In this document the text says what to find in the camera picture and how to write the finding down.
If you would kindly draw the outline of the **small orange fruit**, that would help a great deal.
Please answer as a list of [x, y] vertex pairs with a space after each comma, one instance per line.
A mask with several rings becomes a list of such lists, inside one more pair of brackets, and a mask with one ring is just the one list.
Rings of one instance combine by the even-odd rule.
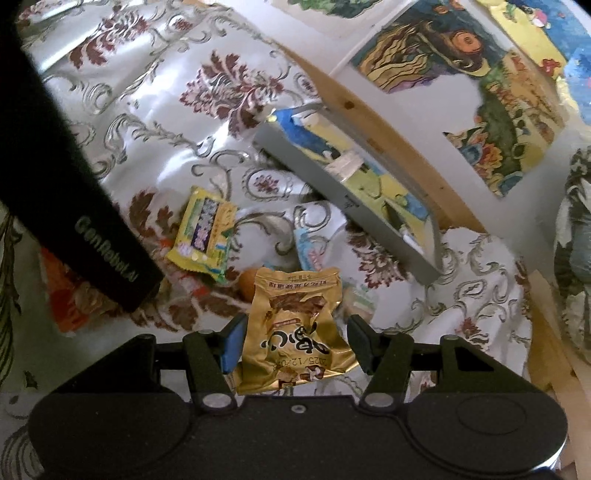
[[256, 273], [257, 268], [252, 268], [243, 271], [238, 277], [240, 295], [242, 295], [242, 299], [247, 303], [252, 303], [254, 293], [256, 292]]

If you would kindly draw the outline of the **gold foil snack bag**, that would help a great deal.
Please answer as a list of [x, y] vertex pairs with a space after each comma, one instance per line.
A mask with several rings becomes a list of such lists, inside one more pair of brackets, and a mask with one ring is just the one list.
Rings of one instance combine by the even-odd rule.
[[335, 321], [342, 301], [339, 269], [260, 268], [253, 286], [242, 359], [233, 373], [238, 394], [320, 381], [358, 366]]

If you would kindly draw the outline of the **yellow snack packet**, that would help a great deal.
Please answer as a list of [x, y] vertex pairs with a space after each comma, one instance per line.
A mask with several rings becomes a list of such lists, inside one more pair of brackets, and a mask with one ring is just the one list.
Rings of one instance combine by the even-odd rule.
[[224, 283], [236, 214], [234, 203], [193, 187], [167, 260], [182, 270]]

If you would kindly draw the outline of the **red snack wrapper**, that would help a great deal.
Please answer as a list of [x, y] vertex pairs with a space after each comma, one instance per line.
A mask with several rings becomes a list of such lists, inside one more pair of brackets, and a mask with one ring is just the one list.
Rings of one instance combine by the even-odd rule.
[[42, 280], [58, 330], [72, 335], [85, 326], [94, 329], [123, 318], [141, 328], [155, 327], [173, 333], [193, 331], [197, 327], [199, 301], [211, 293], [211, 287], [207, 278], [178, 268], [164, 253], [163, 249], [154, 251], [154, 260], [164, 273], [156, 296], [134, 312], [125, 313], [118, 304], [76, 277], [47, 249], [41, 249]]

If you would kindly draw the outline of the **light blue snack packet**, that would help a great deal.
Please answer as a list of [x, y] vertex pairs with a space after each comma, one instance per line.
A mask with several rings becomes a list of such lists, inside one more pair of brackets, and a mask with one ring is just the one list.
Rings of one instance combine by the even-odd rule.
[[327, 267], [329, 240], [324, 236], [312, 234], [307, 228], [299, 227], [294, 230], [295, 249], [298, 261], [304, 271], [322, 271]]

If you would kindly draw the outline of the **round biscuit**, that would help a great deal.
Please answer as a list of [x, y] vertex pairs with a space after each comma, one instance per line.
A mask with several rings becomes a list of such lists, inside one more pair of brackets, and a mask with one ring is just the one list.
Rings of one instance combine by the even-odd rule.
[[366, 323], [372, 321], [377, 309], [375, 295], [365, 286], [346, 281], [342, 285], [342, 316], [356, 315]]

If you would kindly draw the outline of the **floral white bed cover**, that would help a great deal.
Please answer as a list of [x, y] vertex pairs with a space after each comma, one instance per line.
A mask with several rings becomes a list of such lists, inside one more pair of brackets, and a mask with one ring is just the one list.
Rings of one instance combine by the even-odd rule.
[[1, 216], [1, 475], [42, 468], [27, 420], [34, 404], [138, 334], [176, 342], [221, 329], [247, 306], [238, 277], [296, 271], [294, 230], [329, 240], [327, 267], [375, 295], [373, 327], [435, 343], [456, 334], [518, 374], [532, 338], [524, 265], [496, 237], [443, 237], [444, 274], [425, 287], [376, 240], [252, 145], [263, 115], [318, 98], [300, 65], [235, 11], [178, 1], [41, 1], [18, 19], [26, 51], [131, 231], [154, 260], [171, 248], [193, 187], [238, 208], [226, 281], [208, 279], [190, 332], [116, 318], [67, 335], [54, 322], [40, 247]]

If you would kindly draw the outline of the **plastic bag of clothes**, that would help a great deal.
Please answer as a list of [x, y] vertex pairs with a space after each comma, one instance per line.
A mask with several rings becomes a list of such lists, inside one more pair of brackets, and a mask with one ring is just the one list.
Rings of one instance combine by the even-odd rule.
[[561, 333], [590, 360], [590, 148], [570, 162], [556, 218], [554, 275], [561, 298]]

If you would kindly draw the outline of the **grey tray with cartoon liner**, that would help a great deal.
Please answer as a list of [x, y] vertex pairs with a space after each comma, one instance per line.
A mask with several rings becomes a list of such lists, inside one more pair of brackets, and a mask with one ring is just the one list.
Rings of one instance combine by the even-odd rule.
[[[256, 127], [253, 141], [396, 256], [420, 283], [443, 275], [439, 223], [426, 194], [327, 106], [274, 110]], [[365, 164], [339, 182], [325, 166], [349, 151]]]

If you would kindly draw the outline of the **flower landscape poster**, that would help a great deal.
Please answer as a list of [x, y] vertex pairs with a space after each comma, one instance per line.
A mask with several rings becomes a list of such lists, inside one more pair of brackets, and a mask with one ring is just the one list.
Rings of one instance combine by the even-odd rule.
[[514, 50], [479, 81], [479, 91], [474, 125], [444, 136], [503, 198], [538, 166], [565, 122], [546, 83]]

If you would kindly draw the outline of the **swirly night poster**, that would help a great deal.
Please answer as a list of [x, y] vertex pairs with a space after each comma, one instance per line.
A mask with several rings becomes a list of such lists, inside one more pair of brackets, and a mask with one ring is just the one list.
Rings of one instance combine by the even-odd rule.
[[463, 2], [418, 1], [377, 32], [351, 64], [391, 94], [446, 75], [480, 79], [506, 53]]

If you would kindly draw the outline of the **colourful top posters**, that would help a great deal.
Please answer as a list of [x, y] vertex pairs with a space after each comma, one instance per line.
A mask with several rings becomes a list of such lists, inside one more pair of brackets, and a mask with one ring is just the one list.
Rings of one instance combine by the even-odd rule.
[[590, 122], [590, 32], [562, 1], [483, 1], [513, 43]]

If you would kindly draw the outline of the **wooden bed frame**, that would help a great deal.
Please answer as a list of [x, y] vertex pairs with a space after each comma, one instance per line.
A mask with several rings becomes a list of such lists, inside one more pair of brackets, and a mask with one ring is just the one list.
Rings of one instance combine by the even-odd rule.
[[468, 128], [481, 97], [466, 77], [387, 94], [351, 64], [373, 30], [335, 39], [291, 17], [270, 1], [235, 1], [232, 8], [287, 49], [311, 75], [322, 99], [341, 109], [381, 152], [397, 160], [425, 189], [442, 223], [503, 238], [527, 263], [533, 303], [530, 373], [567, 413], [570, 440], [562, 475], [590, 475], [590, 368], [561, 337], [559, 295], [553, 276], [555, 219], [571, 156], [590, 133], [573, 115], [542, 162], [505, 198], [496, 197], [446, 140]]

